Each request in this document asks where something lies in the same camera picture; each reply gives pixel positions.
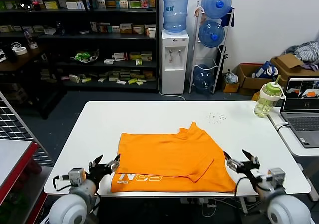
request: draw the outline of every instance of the tape roll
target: tape roll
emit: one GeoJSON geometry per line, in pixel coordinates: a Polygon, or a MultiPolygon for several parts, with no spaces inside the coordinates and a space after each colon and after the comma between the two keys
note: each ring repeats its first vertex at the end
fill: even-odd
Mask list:
{"type": "Polygon", "coordinates": [[[23,55],[23,54],[28,53],[28,50],[25,47],[20,47],[20,48],[15,50],[15,53],[17,55],[23,55]]]}

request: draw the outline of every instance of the blue water jug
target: blue water jug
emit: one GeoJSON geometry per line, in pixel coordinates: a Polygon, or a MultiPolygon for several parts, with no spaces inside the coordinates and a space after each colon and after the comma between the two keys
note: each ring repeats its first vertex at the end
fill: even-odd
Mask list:
{"type": "Polygon", "coordinates": [[[188,0],[164,0],[164,29],[181,32],[186,29],[188,0]]]}
{"type": "Polygon", "coordinates": [[[224,17],[231,9],[231,0],[202,0],[201,6],[211,19],[224,17]]]}
{"type": "Polygon", "coordinates": [[[217,22],[208,20],[199,28],[198,38],[200,42],[209,48],[219,46],[225,37],[224,28],[217,22]]]}
{"type": "Polygon", "coordinates": [[[194,85],[199,93],[210,93],[214,86],[215,78],[210,70],[203,70],[201,68],[208,69],[204,64],[199,65],[199,67],[195,66],[193,74],[194,85]]]}

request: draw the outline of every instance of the laptop keyboard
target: laptop keyboard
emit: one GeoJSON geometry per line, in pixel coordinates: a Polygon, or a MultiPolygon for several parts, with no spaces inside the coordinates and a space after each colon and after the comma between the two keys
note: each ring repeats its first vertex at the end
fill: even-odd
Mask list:
{"type": "Polygon", "coordinates": [[[319,117],[287,118],[296,131],[318,131],[319,117]]]}

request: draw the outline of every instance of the robotic arm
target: robotic arm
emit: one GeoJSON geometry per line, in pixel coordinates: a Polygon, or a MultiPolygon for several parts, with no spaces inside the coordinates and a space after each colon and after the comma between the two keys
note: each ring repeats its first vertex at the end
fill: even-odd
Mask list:
{"type": "Polygon", "coordinates": [[[227,166],[237,173],[246,175],[262,202],[262,210],[272,224],[310,224],[307,206],[298,198],[286,194],[283,182],[285,172],[280,168],[270,169],[267,175],[260,174],[259,161],[249,152],[242,150],[249,161],[239,162],[224,152],[227,166]]]}
{"type": "Polygon", "coordinates": [[[69,194],[59,198],[51,207],[49,215],[41,224],[97,224],[98,218],[93,213],[95,193],[105,175],[110,175],[119,167],[120,155],[107,164],[99,164],[102,155],[89,164],[89,174],[78,187],[70,188],[69,194]]]}

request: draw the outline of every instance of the white mug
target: white mug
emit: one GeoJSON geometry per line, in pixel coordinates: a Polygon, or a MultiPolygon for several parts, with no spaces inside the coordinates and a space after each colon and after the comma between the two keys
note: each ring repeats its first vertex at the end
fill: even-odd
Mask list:
{"type": "Polygon", "coordinates": [[[155,38],[156,28],[150,27],[148,28],[148,31],[149,31],[149,37],[155,38]]]}

